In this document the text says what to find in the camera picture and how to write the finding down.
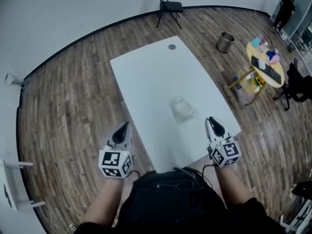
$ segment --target black shirt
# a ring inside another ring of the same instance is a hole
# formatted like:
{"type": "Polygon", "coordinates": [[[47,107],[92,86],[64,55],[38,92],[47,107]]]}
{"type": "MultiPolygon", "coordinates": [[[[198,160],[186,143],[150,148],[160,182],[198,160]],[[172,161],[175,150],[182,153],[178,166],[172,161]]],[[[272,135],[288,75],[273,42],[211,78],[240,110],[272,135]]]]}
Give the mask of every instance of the black shirt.
{"type": "Polygon", "coordinates": [[[281,11],[285,16],[291,16],[292,11],[294,11],[294,4],[290,0],[282,0],[283,4],[281,6],[281,11]]]}
{"type": "Polygon", "coordinates": [[[134,182],[115,228],[83,223],[75,234],[168,229],[190,232],[197,229],[204,233],[284,233],[284,229],[266,215],[256,198],[226,209],[217,193],[197,174],[191,178],[182,173],[149,172],[134,182]]]}

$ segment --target yellow flowers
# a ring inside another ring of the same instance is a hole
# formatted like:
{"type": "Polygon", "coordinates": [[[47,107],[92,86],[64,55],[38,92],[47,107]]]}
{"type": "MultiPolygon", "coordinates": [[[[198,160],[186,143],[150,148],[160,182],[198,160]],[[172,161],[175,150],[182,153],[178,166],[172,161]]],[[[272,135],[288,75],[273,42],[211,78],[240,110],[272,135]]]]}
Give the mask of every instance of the yellow flowers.
{"type": "Polygon", "coordinates": [[[260,75],[258,75],[258,73],[255,74],[254,79],[252,79],[252,83],[253,85],[257,86],[257,87],[262,87],[264,85],[264,80],[262,79],[262,77],[260,75]]]}

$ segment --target folding chair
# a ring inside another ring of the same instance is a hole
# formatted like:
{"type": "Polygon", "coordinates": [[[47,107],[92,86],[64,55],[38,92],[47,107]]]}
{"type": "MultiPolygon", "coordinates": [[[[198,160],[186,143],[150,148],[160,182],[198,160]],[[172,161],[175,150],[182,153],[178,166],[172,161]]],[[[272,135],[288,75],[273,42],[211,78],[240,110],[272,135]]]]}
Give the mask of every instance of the folding chair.
{"type": "Polygon", "coordinates": [[[158,28],[162,13],[169,12],[172,18],[175,20],[175,22],[179,25],[180,29],[182,29],[180,24],[177,22],[177,16],[180,17],[178,12],[179,13],[183,12],[182,4],[180,2],[169,2],[168,0],[159,0],[159,1],[160,1],[159,11],[157,14],[157,17],[159,17],[159,19],[156,28],[158,28]]]}

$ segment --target pink object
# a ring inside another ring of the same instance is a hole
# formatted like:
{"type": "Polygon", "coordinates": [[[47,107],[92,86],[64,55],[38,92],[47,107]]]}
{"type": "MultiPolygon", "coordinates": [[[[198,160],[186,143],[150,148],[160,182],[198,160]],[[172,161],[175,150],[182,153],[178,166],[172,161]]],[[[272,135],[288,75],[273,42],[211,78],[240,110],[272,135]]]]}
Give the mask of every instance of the pink object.
{"type": "Polygon", "coordinates": [[[264,44],[265,43],[264,37],[261,35],[259,38],[260,38],[260,44],[264,44]]]}
{"type": "Polygon", "coordinates": [[[268,59],[269,64],[274,64],[277,62],[279,62],[279,56],[278,55],[273,56],[271,60],[268,59]]]}

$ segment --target round table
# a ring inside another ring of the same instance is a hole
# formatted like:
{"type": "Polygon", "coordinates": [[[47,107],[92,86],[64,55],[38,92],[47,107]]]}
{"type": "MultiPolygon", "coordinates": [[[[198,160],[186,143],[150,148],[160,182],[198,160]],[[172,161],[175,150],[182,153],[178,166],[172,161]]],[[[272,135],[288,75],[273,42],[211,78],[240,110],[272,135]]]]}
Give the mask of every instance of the round table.
{"type": "Polygon", "coordinates": [[[266,55],[266,52],[265,53],[260,53],[257,49],[252,47],[251,42],[249,42],[247,44],[246,52],[247,52],[248,59],[249,59],[250,63],[251,63],[251,60],[252,60],[252,56],[255,56],[258,59],[264,60],[267,65],[270,65],[277,73],[279,73],[281,75],[281,84],[279,84],[278,82],[273,80],[271,77],[266,75],[261,69],[259,69],[257,67],[254,67],[252,65],[249,67],[249,69],[247,71],[240,71],[238,73],[238,80],[236,80],[230,86],[228,86],[226,88],[226,90],[229,90],[230,88],[232,88],[233,86],[235,86],[236,84],[238,84],[240,82],[241,83],[240,85],[242,86],[242,88],[247,93],[250,93],[250,94],[255,94],[256,93],[255,97],[253,98],[253,100],[251,102],[251,103],[253,103],[254,100],[259,96],[261,91],[265,88],[266,84],[269,84],[269,85],[271,85],[272,87],[275,87],[275,88],[280,88],[281,86],[283,86],[283,84],[285,82],[285,76],[284,76],[284,71],[283,71],[283,68],[282,68],[280,62],[277,62],[275,64],[269,64],[268,61],[267,61],[268,56],[266,55]],[[252,84],[248,81],[248,77],[247,76],[250,75],[252,72],[257,72],[263,78],[263,80],[265,81],[265,83],[259,89],[259,91],[257,91],[255,89],[255,87],[253,87],[252,84]]]}

